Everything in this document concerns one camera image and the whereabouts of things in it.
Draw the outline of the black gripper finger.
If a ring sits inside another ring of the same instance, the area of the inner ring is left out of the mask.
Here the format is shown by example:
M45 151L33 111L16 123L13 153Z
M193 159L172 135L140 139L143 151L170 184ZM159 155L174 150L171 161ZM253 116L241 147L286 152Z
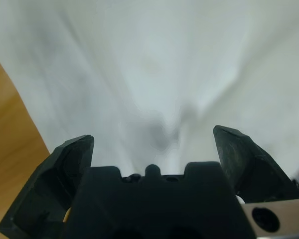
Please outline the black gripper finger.
M85 169L91 166L94 138L65 141L35 169L0 222L9 239L59 239Z
M213 129L222 169L244 202L299 199L299 188L273 158L237 129Z

